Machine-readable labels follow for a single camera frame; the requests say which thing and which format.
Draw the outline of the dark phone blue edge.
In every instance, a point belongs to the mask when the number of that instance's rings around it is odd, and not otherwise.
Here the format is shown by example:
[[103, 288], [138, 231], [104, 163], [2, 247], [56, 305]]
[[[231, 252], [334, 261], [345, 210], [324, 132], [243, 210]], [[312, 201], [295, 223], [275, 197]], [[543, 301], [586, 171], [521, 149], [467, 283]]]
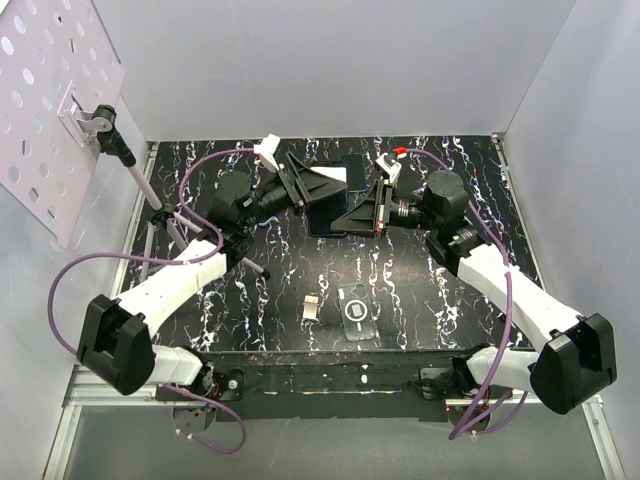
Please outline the dark phone blue edge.
[[363, 155], [361, 153], [346, 154], [342, 156], [342, 161], [347, 171], [348, 191], [350, 193], [365, 192], [367, 190], [367, 178]]

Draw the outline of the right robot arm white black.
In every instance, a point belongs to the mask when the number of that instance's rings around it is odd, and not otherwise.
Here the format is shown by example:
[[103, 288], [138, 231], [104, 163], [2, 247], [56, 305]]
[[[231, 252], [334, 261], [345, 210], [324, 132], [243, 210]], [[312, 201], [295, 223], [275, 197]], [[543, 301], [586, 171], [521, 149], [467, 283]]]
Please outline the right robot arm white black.
[[497, 241], [467, 217], [469, 196], [454, 172], [428, 177], [421, 200], [378, 181], [367, 197], [333, 221], [334, 231], [378, 236], [390, 227], [426, 231], [430, 257], [483, 294], [530, 342], [529, 351], [479, 345], [452, 360], [427, 382], [475, 397], [489, 385], [531, 392], [551, 411], [566, 414], [617, 379], [614, 331], [595, 313], [584, 316], [561, 303], [509, 262]]

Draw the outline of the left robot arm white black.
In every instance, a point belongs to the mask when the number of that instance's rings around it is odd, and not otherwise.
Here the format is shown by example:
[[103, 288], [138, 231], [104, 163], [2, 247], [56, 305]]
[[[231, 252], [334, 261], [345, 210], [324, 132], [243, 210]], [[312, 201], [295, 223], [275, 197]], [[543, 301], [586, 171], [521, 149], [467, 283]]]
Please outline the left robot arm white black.
[[346, 177], [325, 167], [303, 165], [288, 153], [261, 186], [235, 171], [223, 176], [207, 214], [209, 226], [175, 264], [165, 266], [114, 299], [95, 297], [85, 314], [76, 357], [122, 395], [146, 384], [175, 384], [193, 400], [205, 398], [213, 377], [204, 358], [188, 347], [156, 345], [163, 323], [207, 284], [245, 257], [253, 227], [293, 209], [345, 195]]

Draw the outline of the clear phone case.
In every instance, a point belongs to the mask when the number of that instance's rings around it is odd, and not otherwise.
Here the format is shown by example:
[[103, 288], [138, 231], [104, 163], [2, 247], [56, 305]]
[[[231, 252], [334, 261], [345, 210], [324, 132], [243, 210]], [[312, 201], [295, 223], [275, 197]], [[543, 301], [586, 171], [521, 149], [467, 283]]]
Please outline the clear phone case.
[[338, 286], [338, 303], [345, 338], [349, 342], [372, 340], [376, 336], [371, 301], [362, 283]]

